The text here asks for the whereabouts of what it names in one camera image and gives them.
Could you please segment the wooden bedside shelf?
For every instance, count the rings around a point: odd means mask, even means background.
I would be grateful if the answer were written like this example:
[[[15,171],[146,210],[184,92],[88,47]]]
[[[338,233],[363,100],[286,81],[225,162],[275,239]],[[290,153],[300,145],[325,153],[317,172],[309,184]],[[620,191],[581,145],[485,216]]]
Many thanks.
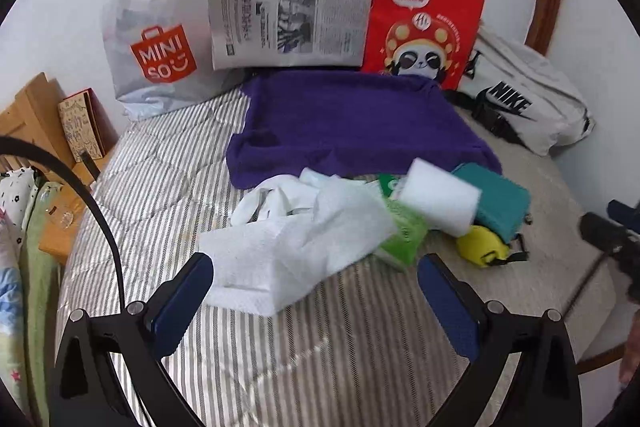
[[[35,161],[37,164],[43,165],[62,178],[75,191],[93,215],[94,220],[96,220],[107,241],[108,247],[111,249],[116,269],[122,269],[122,262],[120,262],[120,254],[115,237],[103,216],[103,212],[88,188],[85,187],[81,179],[73,173],[72,169],[68,168],[61,159],[58,159],[47,150],[43,150],[43,148],[38,145],[5,134],[1,135],[1,154]]]

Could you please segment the red panda paper bag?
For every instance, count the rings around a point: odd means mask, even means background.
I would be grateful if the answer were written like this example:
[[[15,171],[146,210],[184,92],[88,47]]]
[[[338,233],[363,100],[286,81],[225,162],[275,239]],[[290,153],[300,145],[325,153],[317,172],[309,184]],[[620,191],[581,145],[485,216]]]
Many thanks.
[[[361,70],[423,76],[454,91],[471,55],[485,0],[371,0]]]

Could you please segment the striped grey bed quilt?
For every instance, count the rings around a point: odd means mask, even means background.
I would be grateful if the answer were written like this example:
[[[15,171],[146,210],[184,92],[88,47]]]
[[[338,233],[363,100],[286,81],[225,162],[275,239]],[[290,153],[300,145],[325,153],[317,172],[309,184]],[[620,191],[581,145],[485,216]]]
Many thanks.
[[[228,143],[248,101],[231,91],[130,124],[94,196],[122,256],[115,269],[93,217],[82,219],[58,298],[58,325],[83,309],[114,313],[149,298],[194,253],[201,231],[223,228],[241,199]],[[448,237],[423,248],[483,299],[517,314],[561,309],[596,251],[578,232],[582,208],[547,157],[492,135],[507,178],[532,196],[525,262],[480,269]],[[367,258],[275,317],[202,306],[164,362],[209,426],[423,426],[462,376],[459,357],[424,299],[416,273]]]

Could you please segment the colourful bedding at left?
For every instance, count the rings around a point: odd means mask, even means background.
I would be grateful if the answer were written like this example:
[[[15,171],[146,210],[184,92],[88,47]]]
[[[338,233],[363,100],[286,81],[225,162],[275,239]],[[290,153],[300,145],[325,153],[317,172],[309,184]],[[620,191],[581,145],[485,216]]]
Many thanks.
[[[60,191],[34,167],[1,175],[1,382],[30,421],[49,424],[60,266],[38,243]]]

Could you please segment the yellow mesh pouch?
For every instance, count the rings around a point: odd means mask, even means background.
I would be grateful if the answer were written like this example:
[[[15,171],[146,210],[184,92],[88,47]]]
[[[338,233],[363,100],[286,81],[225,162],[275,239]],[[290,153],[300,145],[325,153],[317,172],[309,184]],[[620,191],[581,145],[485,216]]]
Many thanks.
[[[456,249],[460,257],[480,268],[498,267],[513,262],[525,262],[529,252],[521,233],[515,235],[518,250],[483,225],[472,225],[470,231],[456,239]]]

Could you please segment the green wet wipes packet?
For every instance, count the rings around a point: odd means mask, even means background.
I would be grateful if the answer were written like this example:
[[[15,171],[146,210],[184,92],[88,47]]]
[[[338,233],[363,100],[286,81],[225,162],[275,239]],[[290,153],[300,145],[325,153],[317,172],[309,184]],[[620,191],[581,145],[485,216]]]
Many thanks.
[[[405,184],[406,176],[389,173],[381,173],[378,175],[378,185],[385,198],[398,199]]]

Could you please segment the grey Miniso plastic bag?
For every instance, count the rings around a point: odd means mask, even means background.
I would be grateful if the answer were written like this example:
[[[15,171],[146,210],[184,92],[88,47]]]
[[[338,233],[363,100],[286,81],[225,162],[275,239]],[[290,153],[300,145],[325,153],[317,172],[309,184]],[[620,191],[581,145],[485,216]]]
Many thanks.
[[[133,121],[205,102],[245,78],[213,69],[207,0],[103,0],[101,32],[115,98]]]

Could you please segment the white cloth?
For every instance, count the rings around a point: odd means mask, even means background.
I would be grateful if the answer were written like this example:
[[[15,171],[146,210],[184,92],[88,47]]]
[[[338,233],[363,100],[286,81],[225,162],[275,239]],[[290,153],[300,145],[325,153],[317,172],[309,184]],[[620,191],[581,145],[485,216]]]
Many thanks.
[[[397,227],[378,184],[306,169],[259,183],[227,228],[198,234],[209,306],[272,317],[376,251]]]

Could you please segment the folded newspaper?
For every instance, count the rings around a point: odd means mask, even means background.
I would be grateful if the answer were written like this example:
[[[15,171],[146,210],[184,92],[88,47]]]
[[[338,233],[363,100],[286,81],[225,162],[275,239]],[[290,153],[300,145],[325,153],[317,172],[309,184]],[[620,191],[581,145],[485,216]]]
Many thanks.
[[[208,0],[213,68],[359,67],[371,0]]]

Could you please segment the green tissue pack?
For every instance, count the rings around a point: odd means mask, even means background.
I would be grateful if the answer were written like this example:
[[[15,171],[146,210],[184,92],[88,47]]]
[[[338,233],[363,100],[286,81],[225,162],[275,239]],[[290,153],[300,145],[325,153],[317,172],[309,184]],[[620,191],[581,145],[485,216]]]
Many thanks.
[[[378,246],[373,254],[386,265],[405,271],[416,260],[418,250],[427,236],[428,226],[419,213],[397,202],[396,199],[386,199],[385,205],[397,231]]]

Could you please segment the purple towel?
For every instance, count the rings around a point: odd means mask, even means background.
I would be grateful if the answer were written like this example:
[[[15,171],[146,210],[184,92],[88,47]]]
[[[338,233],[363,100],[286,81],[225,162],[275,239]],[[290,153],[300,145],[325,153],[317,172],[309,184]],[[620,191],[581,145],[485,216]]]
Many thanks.
[[[467,162],[502,170],[424,77],[288,69],[258,75],[242,91],[250,106],[227,150],[231,183],[241,190],[306,168],[346,178],[405,174],[416,158],[447,171]]]

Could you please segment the white Nike waist bag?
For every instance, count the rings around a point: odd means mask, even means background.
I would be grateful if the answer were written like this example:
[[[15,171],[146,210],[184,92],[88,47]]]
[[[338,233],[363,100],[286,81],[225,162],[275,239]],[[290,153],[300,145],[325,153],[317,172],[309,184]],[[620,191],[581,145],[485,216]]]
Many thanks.
[[[538,156],[590,135],[596,121],[574,84],[543,55],[480,26],[450,102],[493,135]]]

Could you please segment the teal knitted cloth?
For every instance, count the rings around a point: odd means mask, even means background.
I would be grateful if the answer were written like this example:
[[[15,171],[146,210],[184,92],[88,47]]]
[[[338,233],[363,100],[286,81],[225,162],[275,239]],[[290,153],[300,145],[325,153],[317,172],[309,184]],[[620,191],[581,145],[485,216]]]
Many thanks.
[[[462,164],[454,176],[480,190],[475,221],[510,243],[518,234],[529,212],[529,191],[501,174],[477,164]]]

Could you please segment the white foam block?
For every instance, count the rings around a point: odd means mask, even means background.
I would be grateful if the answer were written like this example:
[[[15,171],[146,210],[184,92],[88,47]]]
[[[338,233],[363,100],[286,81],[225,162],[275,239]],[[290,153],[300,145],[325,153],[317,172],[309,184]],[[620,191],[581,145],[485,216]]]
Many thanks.
[[[454,237],[469,232],[482,191],[448,171],[416,158],[402,182],[397,200],[419,213],[432,228]]]

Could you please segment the patterned brown book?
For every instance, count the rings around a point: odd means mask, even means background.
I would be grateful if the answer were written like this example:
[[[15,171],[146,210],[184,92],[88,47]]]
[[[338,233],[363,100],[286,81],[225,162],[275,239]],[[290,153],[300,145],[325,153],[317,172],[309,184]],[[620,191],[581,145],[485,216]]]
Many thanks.
[[[88,153],[92,159],[106,154],[93,102],[91,89],[78,91],[58,102],[58,117],[76,162],[81,161],[82,153]]]

